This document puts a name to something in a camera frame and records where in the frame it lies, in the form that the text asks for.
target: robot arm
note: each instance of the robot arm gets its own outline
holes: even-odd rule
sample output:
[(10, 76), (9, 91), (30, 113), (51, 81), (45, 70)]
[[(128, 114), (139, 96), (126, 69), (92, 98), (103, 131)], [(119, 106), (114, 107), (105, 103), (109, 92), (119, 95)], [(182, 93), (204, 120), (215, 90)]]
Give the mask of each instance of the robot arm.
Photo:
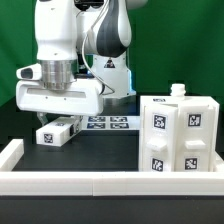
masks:
[(118, 57), (131, 42), (129, 8), (146, 0), (37, 0), (38, 64), (19, 69), (21, 110), (68, 115), (102, 112), (103, 82), (74, 78), (77, 52)]

